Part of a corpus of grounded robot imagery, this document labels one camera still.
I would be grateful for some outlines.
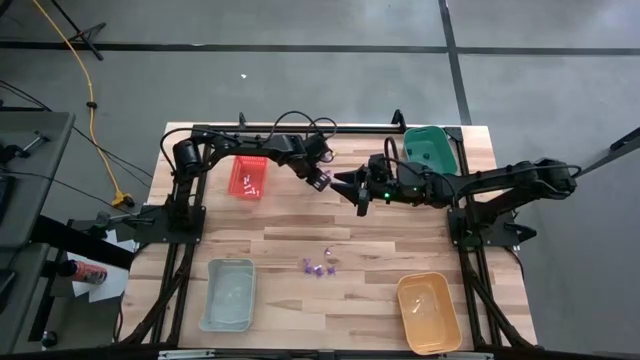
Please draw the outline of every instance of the clear plastic bin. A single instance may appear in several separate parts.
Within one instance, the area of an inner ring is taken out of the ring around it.
[[[251,326],[256,287],[255,266],[249,259],[209,262],[209,290],[200,329],[242,332]]]

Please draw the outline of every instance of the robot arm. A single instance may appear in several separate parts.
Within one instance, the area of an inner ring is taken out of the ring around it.
[[[278,166],[289,166],[296,176],[304,179],[318,191],[331,182],[331,178],[317,166],[332,158],[322,133],[308,138],[294,134],[270,135],[262,139],[259,135],[227,135],[214,131],[201,130],[202,134],[191,136],[173,146],[175,171],[173,173],[173,191],[167,199],[169,218],[174,228],[187,229],[193,224],[190,213],[189,196],[193,181],[200,174],[211,170],[220,159],[229,155],[266,157]],[[212,154],[203,159],[198,146],[207,144],[213,147]]]
[[[388,161],[398,164],[396,177]],[[530,201],[564,199],[571,195],[576,188],[576,181],[569,173],[571,167],[561,161],[542,159],[458,176],[438,174],[423,164],[404,163],[376,154],[369,158],[367,166],[335,174],[343,183],[333,183],[331,188],[358,207],[358,216],[366,215],[373,199],[443,208],[467,195],[510,189],[489,202],[478,203],[475,221],[492,223],[501,214]]]

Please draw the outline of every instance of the green bin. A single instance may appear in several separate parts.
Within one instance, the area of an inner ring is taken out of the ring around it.
[[[447,134],[439,126],[407,130],[404,151],[409,161],[427,165],[434,172],[455,174],[458,171]]]

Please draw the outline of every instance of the wooden tabletop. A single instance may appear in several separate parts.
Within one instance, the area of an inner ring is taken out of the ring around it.
[[[169,123],[167,131],[191,125]],[[470,171],[495,168],[488,128],[466,126],[463,134]],[[167,149],[186,135],[170,136]],[[382,152],[385,137],[336,135],[329,146],[337,155],[325,168],[334,173],[356,169],[370,154]],[[396,141],[402,147],[402,137],[396,136]],[[181,347],[407,350],[396,283],[404,275],[436,271],[449,282],[463,336],[460,350],[472,349],[460,263],[447,235],[444,209],[374,201],[366,217],[357,217],[353,205],[336,192],[327,188],[318,193],[288,167],[275,163],[268,165],[263,198],[242,200],[227,194],[232,163],[233,157],[227,157],[209,172],[204,238],[192,266]],[[149,203],[162,204],[170,192],[169,166],[159,157]],[[319,279],[305,275],[302,259],[326,261],[326,248],[337,274]],[[517,263],[501,248],[486,250],[496,302],[535,343]],[[121,337],[135,328],[157,298],[166,253],[166,245],[150,245],[133,263]],[[256,265],[254,320],[244,333],[207,333],[198,327],[207,294],[207,263],[214,258],[249,258]],[[478,309],[483,335],[489,339],[484,307]]]

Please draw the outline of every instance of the red plastic basket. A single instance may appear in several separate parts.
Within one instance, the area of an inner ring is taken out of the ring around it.
[[[229,178],[229,194],[245,199],[260,199],[266,179],[267,158],[236,156]]]

